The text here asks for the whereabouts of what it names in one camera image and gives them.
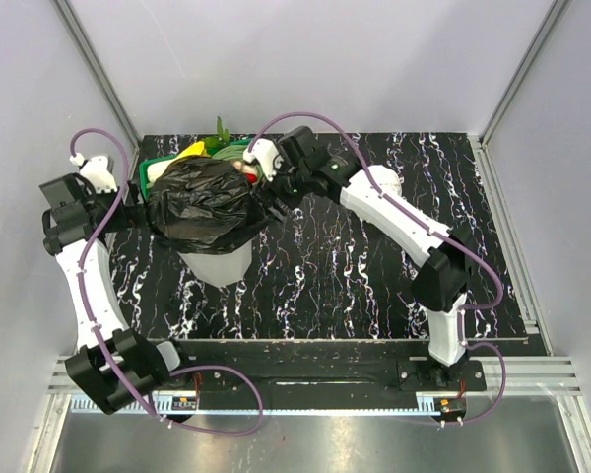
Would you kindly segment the black trash bag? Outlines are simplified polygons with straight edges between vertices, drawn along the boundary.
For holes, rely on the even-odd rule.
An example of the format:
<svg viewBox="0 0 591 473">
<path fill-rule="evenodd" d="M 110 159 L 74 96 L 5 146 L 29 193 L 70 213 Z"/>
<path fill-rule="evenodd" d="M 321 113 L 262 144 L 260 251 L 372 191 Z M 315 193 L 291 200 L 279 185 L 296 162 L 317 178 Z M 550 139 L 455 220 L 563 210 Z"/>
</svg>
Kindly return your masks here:
<svg viewBox="0 0 591 473">
<path fill-rule="evenodd" d="M 209 255 L 239 249 L 273 220 L 242 172 L 229 162 L 197 157 L 165 169 L 151 188 L 146 215 L 163 245 Z"/>
</svg>

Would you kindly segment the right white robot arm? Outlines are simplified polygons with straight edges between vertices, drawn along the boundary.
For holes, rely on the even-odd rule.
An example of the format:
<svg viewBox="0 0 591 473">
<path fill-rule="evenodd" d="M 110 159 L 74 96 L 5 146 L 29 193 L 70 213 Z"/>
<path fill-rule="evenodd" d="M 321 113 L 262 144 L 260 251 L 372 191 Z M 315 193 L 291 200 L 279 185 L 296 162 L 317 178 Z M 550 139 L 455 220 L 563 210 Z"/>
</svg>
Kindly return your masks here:
<svg viewBox="0 0 591 473">
<path fill-rule="evenodd" d="M 475 270 L 466 252 L 468 233 L 449 230 L 405 201 L 393 169 L 369 165 L 355 151 L 333 155 L 308 127 L 280 137 L 274 147 L 268 177 L 285 205 L 295 207 L 306 194 L 326 197 L 377 227 L 415 264 L 411 293 L 426 311 L 429 331 L 428 359 L 418 377 L 453 388 L 468 361 L 461 321 Z"/>
</svg>

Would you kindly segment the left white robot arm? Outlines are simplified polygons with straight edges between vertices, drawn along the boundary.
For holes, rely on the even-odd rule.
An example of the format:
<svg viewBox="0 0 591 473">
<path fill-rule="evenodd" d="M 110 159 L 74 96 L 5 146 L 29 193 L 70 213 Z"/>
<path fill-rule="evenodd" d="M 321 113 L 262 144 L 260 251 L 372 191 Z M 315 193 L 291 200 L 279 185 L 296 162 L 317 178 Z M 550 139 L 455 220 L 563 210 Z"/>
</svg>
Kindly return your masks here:
<svg viewBox="0 0 591 473">
<path fill-rule="evenodd" d="M 105 237 L 138 225 L 136 207 L 125 206 L 114 179 L 80 171 L 40 188 L 49 207 L 42 214 L 43 246 L 68 282 L 78 325 L 78 351 L 65 362 L 70 379 L 105 414 L 167 384 L 190 384 L 193 365 L 171 341 L 153 343 L 131 329 L 114 291 Z"/>
</svg>

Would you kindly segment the white translucent trash bin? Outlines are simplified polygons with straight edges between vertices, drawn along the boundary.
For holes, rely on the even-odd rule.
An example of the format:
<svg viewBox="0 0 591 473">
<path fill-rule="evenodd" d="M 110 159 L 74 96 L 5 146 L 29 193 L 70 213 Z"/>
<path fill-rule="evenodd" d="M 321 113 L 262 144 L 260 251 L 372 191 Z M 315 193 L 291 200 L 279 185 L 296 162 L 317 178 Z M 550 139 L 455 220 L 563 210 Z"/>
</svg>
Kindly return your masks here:
<svg viewBox="0 0 591 473">
<path fill-rule="evenodd" d="M 179 256 L 198 280 L 222 288 L 244 278 L 252 262 L 252 242 L 226 254 L 180 253 Z"/>
</svg>

